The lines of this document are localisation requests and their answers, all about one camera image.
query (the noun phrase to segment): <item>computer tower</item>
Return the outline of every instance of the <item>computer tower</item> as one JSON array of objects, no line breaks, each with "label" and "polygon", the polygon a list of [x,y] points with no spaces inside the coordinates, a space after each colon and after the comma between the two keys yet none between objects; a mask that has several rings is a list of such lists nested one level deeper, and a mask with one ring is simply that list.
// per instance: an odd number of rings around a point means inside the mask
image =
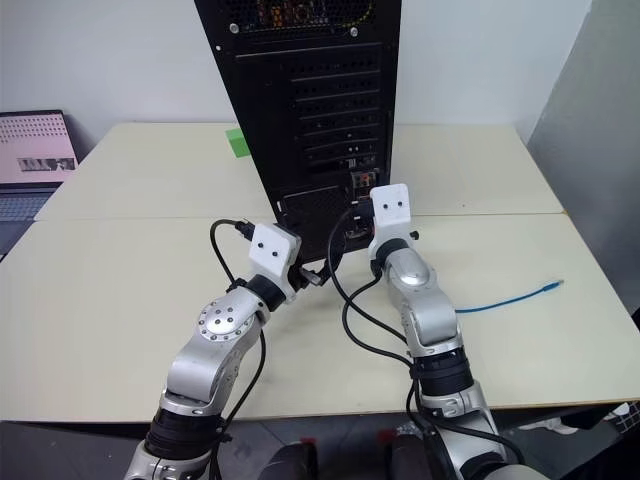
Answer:
[{"label": "computer tower", "polygon": [[[324,258],[349,204],[389,183],[400,1],[195,3],[278,222]],[[346,250],[372,231],[349,222]]]}]

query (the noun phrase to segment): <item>black cable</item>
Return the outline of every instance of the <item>black cable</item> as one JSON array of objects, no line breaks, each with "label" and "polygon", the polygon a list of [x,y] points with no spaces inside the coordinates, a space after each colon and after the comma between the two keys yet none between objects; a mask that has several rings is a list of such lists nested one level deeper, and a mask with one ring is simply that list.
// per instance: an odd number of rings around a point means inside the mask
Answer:
[{"label": "black cable", "polygon": [[255,387],[256,383],[258,382],[258,379],[262,374],[262,370],[264,369],[264,364],[266,359],[267,359],[267,341],[264,338],[264,332],[261,330],[260,331],[260,363],[258,363],[258,368],[256,369],[256,373],[253,374],[253,378],[249,382],[249,385],[247,385],[247,388],[245,389],[244,393],[242,394],[240,399],[236,402],[236,405],[231,410],[231,413],[229,413],[229,416],[227,417],[227,421],[225,422],[225,426],[222,429],[222,433],[225,433],[227,431],[227,428],[229,428],[229,424],[235,418],[236,414],[238,413],[238,410],[242,408],[242,405],[244,404],[245,400],[251,393],[251,390],[253,390],[253,387]]},{"label": "black cable", "polygon": [[[213,224],[211,225],[211,229],[209,230],[209,238],[211,239],[211,246],[213,247],[213,251],[215,252],[216,257],[218,258],[218,261],[222,266],[222,269],[224,270],[225,274],[229,278],[229,281],[231,282],[232,285],[236,282],[236,279],[231,273],[231,270],[229,269],[229,267],[227,266],[227,262],[222,256],[222,252],[220,252],[220,249],[218,248],[218,243],[216,241],[216,229],[220,225],[231,225],[233,227],[236,227],[236,229],[238,229],[238,224],[239,222],[224,218],[224,219],[220,219],[213,222]],[[211,449],[211,458],[209,460],[209,480],[222,480],[222,474],[220,472],[220,464],[218,462],[218,450],[220,449],[220,443],[226,438],[225,433],[229,428],[229,425],[235,418],[240,408],[242,408],[242,405],[247,400],[247,397],[251,394],[253,387],[258,382],[258,379],[262,374],[262,370],[264,369],[266,358],[267,358],[267,342],[264,337],[264,332],[261,330],[260,331],[260,362],[258,363],[258,368],[256,369],[256,372],[253,374],[253,378],[249,382],[249,385],[247,385],[247,388],[240,396],[240,399],[236,402],[234,407],[231,409],[231,412],[229,413],[229,416],[225,420],[222,430],[220,431],[220,434],[218,437],[219,440],[214,444],[214,446]]]},{"label": "black cable", "polygon": [[[349,310],[349,307],[353,308],[356,312],[358,312],[360,315],[362,315],[363,317],[365,317],[365,318],[367,318],[369,320],[372,318],[369,314],[367,314],[360,307],[358,307],[355,303],[353,303],[353,299],[356,296],[358,296],[360,293],[362,293],[365,290],[367,290],[368,288],[371,288],[374,285],[376,285],[381,279],[381,275],[377,275],[374,280],[372,280],[371,282],[367,283],[366,285],[360,287],[351,296],[347,295],[345,290],[340,285],[340,282],[338,281],[338,278],[337,278],[336,272],[335,272],[335,268],[334,268],[333,262],[332,262],[332,258],[333,258],[333,255],[332,255],[333,254],[333,239],[334,239],[334,237],[336,235],[336,232],[338,231],[338,229],[342,225],[342,223],[352,213],[353,213],[353,210],[349,209],[349,210],[345,211],[340,216],[340,218],[338,219],[338,221],[334,225],[333,229],[331,230],[331,233],[329,234],[329,240],[327,242],[327,264],[328,264],[328,267],[329,267],[329,273],[331,275],[331,280],[333,281],[333,284],[335,285],[336,290],[338,290],[338,293],[340,294],[340,296],[345,300],[345,305],[342,308],[342,325],[343,325],[343,327],[345,329],[345,332],[349,336],[349,338],[354,343],[356,343],[358,346],[360,346],[360,347],[362,347],[365,350],[368,350],[370,352],[377,353],[377,354],[383,355],[385,357],[394,358],[396,360],[399,360],[402,363],[404,363],[405,365],[407,365],[409,368],[411,368],[413,365],[407,359],[401,357],[400,355],[396,355],[396,354],[394,354],[392,352],[388,352],[386,350],[381,350],[381,349],[372,347],[370,345],[367,345],[366,343],[364,343],[361,340],[359,340],[353,334],[353,332],[351,332],[351,330],[349,329],[348,320],[347,320],[347,312]],[[499,435],[494,435],[492,433],[486,433],[486,432],[481,432],[479,430],[473,430],[473,429],[470,429],[470,428],[460,427],[458,425],[454,425],[454,424],[450,423],[449,421],[445,420],[444,418],[433,417],[432,415],[429,415],[427,412],[422,411],[421,404],[420,404],[420,398],[419,398],[419,383],[418,383],[417,380],[414,380],[413,384],[411,386],[411,389],[409,391],[409,395],[407,396],[407,404],[405,406],[406,406],[406,410],[407,410],[407,415],[418,426],[418,428],[421,428],[423,431],[425,430],[424,426],[420,422],[416,421],[417,418],[411,412],[410,403],[411,403],[411,395],[412,394],[415,396],[416,407],[418,409],[418,412],[421,414],[421,417],[424,418],[425,421],[427,421],[430,425],[439,427],[439,428],[444,429],[444,430],[449,430],[451,432],[459,433],[459,434],[462,434],[462,435],[468,435],[468,436],[471,436],[471,437],[482,438],[482,439],[489,440],[489,441],[492,441],[492,442],[500,443],[500,444],[506,446],[507,448],[509,448],[514,453],[518,463],[520,463],[521,465],[525,465],[526,464],[525,463],[525,459],[524,459],[524,455],[522,454],[522,451],[512,441],[510,441],[510,440],[508,440],[506,438],[503,438],[503,437],[501,437]]]},{"label": "black cable", "polygon": [[224,439],[225,433],[227,432],[229,425],[231,424],[231,422],[235,418],[240,408],[242,408],[242,405],[244,404],[245,400],[251,393],[251,390],[253,390],[253,387],[255,387],[256,383],[258,383],[258,379],[260,378],[260,374],[262,374],[262,370],[264,369],[264,364],[266,362],[266,359],[267,359],[267,341],[264,338],[264,332],[260,331],[260,363],[258,363],[258,368],[256,369],[256,373],[253,374],[253,378],[249,382],[249,385],[247,385],[247,388],[244,390],[242,396],[236,402],[233,409],[231,409],[231,413],[229,413],[229,416],[225,420],[225,424],[222,427],[222,430],[220,432],[220,437],[219,437],[220,440],[217,441],[214,447],[211,449],[211,459],[209,460],[209,480],[222,480],[222,475],[220,474],[220,464],[218,463],[218,450],[220,448],[220,443]]},{"label": "black cable", "polygon": [[224,258],[222,257],[222,253],[218,248],[218,242],[216,241],[216,229],[220,225],[231,225],[235,227],[237,223],[238,222],[234,220],[229,220],[228,218],[222,218],[220,220],[216,220],[215,222],[213,222],[213,224],[211,225],[211,229],[209,230],[209,238],[211,239],[211,246],[213,247],[213,251],[215,252],[216,257],[218,257],[220,266],[224,270],[224,273],[227,275],[232,285],[235,283],[236,279],[233,277],[231,270],[229,270],[229,267],[227,266],[227,262],[225,262]]},{"label": "black cable", "polygon": [[424,434],[424,425],[418,420],[418,418],[411,411],[411,400],[413,400],[413,392],[415,391],[415,385],[411,383],[411,388],[409,389],[409,394],[407,395],[407,402],[405,403],[405,409],[407,411],[407,417],[411,420],[416,427],[423,431]]},{"label": "black cable", "polygon": [[[356,290],[355,292],[353,292],[351,294],[351,297],[348,297],[349,300],[354,299],[355,297],[360,295],[365,290],[368,290],[369,288],[371,288],[374,285],[376,285],[380,281],[380,278],[381,278],[381,276],[378,275],[378,276],[376,276],[376,278],[371,280],[369,283],[367,283],[366,285],[363,285],[362,287],[360,287],[358,290]],[[355,343],[356,345],[358,345],[359,347],[362,347],[362,348],[364,348],[365,350],[367,350],[369,352],[377,353],[378,355],[382,355],[384,357],[393,358],[394,360],[398,360],[399,362],[404,363],[407,367],[411,368],[411,366],[412,366],[411,362],[409,360],[407,360],[406,358],[401,357],[397,353],[388,352],[387,350],[382,350],[381,348],[372,347],[371,345],[369,345],[367,343],[364,343],[362,340],[360,340],[358,337],[356,337],[353,334],[353,332],[351,331],[351,328],[349,328],[348,312],[349,312],[349,307],[350,306],[351,305],[349,303],[345,303],[344,307],[342,307],[342,327],[344,328],[344,331],[347,333],[347,336],[351,339],[351,341],[353,343]]]},{"label": "black cable", "polygon": [[407,338],[404,335],[402,335],[396,329],[394,329],[394,328],[390,327],[389,325],[385,324],[384,322],[381,322],[380,320],[378,320],[377,318],[373,317],[372,315],[369,315],[367,312],[362,310],[362,308],[360,308],[358,305],[356,305],[353,302],[353,299],[357,295],[348,296],[347,292],[344,291],[344,288],[342,288],[342,285],[340,285],[340,282],[338,281],[338,277],[336,276],[335,268],[333,266],[333,239],[335,237],[336,232],[338,231],[338,228],[346,220],[346,218],[348,217],[348,215],[350,213],[351,213],[351,210],[347,210],[346,212],[344,212],[342,214],[342,216],[340,217],[340,219],[338,220],[338,222],[333,227],[333,229],[331,230],[331,233],[329,234],[329,240],[328,240],[328,246],[327,246],[327,266],[329,268],[329,274],[331,275],[331,280],[333,281],[333,284],[336,286],[336,290],[338,290],[338,293],[344,299],[344,301],[346,302],[346,304],[349,307],[353,308],[356,312],[358,312],[360,315],[362,315],[364,318],[369,320],[374,325],[386,330],[391,335],[397,337],[400,341],[402,341],[402,343],[406,344],[407,343]]},{"label": "black cable", "polygon": [[511,440],[501,437],[500,435],[495,435],[493,433],[487,433],[487,432],[482,432],[480,430],[474,430],[472,428],[461,427],[459,425],[455,425],[449,422],[444,418],[434,417],[433,415],[430,415],[428,412],[426,412],[425,409],[422,408],[422,406],[420,405],[420,398],[416,390],[417,383],[418,381],[414,380],[413,390],[414,390],[415,399],[416,399],[416,407],[418,408],[418,411],[421,413],[421,416],[422,418],[425,419],[425,421],[443,430],[449,430],[450,432],[459,433],[461,435],[468,435],[470,437],[477,437],[477,438],[482,438],[484,440],[489,440],[491,442],[500,443],[513,452],[517,462],[520,465],[526,465],[526,461],[524,459],[524,455],[522,454],[522,450],[520,450],[520,447],[518,447]]}]

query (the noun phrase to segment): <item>floor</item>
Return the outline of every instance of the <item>floor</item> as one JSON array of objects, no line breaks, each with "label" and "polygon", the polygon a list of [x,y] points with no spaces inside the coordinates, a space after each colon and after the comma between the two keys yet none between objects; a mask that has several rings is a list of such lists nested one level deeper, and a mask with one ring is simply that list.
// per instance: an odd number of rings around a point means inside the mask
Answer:
[{"label": "floor", "polygon": [[[314,439],[322,479],[382,480],[382,441],[406,423],[402,414],[237,422],[233,442],[221,448],[225,479],[255,480],[282,446]],[[529,465],[560,478],[614,442],[617,431],[601,423],[562,436],[546,430],[503,432],[524,451]],[[122,478],[137,440],[0,423],[0,479],[113,480]]]}]

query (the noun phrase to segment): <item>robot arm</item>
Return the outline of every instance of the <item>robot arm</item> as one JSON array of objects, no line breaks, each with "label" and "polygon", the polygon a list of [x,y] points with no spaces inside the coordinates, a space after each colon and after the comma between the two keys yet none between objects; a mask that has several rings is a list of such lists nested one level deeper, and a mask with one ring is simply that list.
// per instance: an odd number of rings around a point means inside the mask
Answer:
[{"label": "robot arm", "polygon": [[[382,268],[400,313],[419,407],[446,449],[441,458],[450,460],[440,467],[453,470],[459,480],[543,479],[528,467],[508,465],[503,445],[491,440],[498,431],[471,374],[455,309],[438,286],[433,267],[412,248],[407,187],[374,188],[371,199],[375,238],[369,257]],[[469,430],[487,435],[469,435]]]},{"label": "robot arm", "polygon": [[300,239],[275,225],[257,225],[249,258],[253,278],[207,304],[191,339],[169,369],[146,439],[126,480],[196,480],[224,432],[222,411],[245,353],[270,312],[295,299],[288,280]]}]

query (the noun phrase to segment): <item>white table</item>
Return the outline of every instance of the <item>white table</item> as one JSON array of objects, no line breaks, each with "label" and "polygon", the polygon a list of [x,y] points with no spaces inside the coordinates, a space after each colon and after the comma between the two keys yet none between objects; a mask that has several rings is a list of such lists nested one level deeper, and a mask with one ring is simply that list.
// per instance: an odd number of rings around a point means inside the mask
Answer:
[{"label": "white table", "polygon": [[[37,220],[272,216],[231,124],[114,127]],[[560,213],[562,206],[510,126],[395,128],[392,180],[415,215]]]},{"label": "white table", "polygon": [[[34,224],[0,264],[0,418],[148,421],[170,362],[224,275],[209,219],[118,219]],[[474,375],[492,407],[640,398],[640,335],[565,215],[417,217],[417,248],[454,305],[492,303],[547,281],[553,292],[461,316]],[[244,274],[248,243],[221,244]],[[363,251],[339,271],[348,290],[370,274]],[[362,304],[397,323],[383,287]],[[303,291],[266,328],[267,366],[242,417],[399,411],[404,367],[351,344],[328,284]],[[353,317],[366,341],[397,340]],[[243,363],[238,395],[257,349]]]}]

